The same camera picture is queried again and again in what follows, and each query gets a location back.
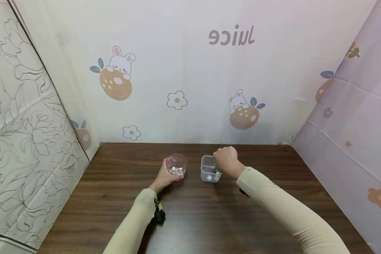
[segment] person's left hand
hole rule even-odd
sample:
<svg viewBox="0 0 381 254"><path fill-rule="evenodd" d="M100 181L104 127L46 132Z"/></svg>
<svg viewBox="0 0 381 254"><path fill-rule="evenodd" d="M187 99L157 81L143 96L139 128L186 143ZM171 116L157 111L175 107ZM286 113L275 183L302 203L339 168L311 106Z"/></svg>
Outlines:
<svg viewBox="0 0 381 254"><path fill-rule="evenodd" d="M155 193L161 192L165 187L172 184L175 181L182 180L183 176L174 176L170 174L167 170L167 158L164 159L161 168L159 169L158 175L154 182L150 185L150 189L155 191Z"/></svg>

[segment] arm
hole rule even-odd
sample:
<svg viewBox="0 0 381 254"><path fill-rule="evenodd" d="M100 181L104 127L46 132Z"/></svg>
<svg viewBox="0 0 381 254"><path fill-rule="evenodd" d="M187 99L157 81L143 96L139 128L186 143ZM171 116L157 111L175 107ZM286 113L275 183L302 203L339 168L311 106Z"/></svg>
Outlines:
<svg viewBox="0 0 381 254"><path fill-rule="evenodd" d="M349 254L338 234L318 214L275 185L259 171L237 160L233 147L219 149L214 158L222 171L237 179L237 185L267 209L293 236L305 254Z"/></svg>
<svg viewBox="0 0 381 254"><path fill-rule="evenodd" d="M165 161L166 158L155 181L137 196L129 213L114 233L103 254L135 254L138 252L145 228L154 217L154 199L157 198L157 194L172 182L183 178L183 176L169 174Z"/></svg>

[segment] wrist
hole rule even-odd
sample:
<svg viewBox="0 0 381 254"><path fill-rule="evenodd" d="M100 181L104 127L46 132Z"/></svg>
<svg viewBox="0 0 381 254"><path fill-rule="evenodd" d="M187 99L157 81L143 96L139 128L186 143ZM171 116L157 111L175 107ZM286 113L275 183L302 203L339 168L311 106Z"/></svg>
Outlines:
<svg viewBox="0 0 381 254"><path fill-rule="evenodd" d="M245 167L246 166L244 166L244 164L242 164L239 160L235 161L231 164L231 168L229 170L229 172L231 172L230 176L237 180L242 172L244 172Z"/></svg>
<svg viewBox="0 0 381 254"><path fill-rule="evenodd" d="M153 182L148 188L153 190L156 194L158 194L162 190L162 188L159 187L158 184L156 184L156 182Z"/></svg>

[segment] clear plastic cup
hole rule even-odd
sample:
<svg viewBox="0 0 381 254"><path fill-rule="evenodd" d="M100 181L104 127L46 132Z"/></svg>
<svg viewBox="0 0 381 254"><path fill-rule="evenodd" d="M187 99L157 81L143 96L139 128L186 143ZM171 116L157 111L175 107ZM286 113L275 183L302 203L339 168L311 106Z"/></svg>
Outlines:
<svg viewBox="0 0 381 254"><path fill-rule="evenodd" d="M187 165L188 159L180 153L174 153L167 158L167 170L172 175L184 176Z"/></svg>
<svg viewBox="0 0 381 254"><path fill-rule="evenodd" d="M200 164L200 178L205 182L218 182L222 173L217 171L217 165L210 155L204 155Z"/></svg>

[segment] wood grain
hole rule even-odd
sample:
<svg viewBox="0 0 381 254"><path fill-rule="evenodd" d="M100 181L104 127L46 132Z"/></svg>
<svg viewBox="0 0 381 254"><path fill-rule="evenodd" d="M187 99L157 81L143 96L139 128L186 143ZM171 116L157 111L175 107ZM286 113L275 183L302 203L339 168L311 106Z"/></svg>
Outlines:
<svg viewBox="0 0 381 254"><path fill-rule="evenodd" d="M101 254L138 193L150 185L164 157L188 158L185 179L159 195L164 224L151 222L139 253L302 253L265 209L242 195L235 180L200 179L200 160L223 145L113 144L100 146L38 254ZM239 160L318 213L351 253L371 254L348 219L292 147L235 145Z"/></svg>

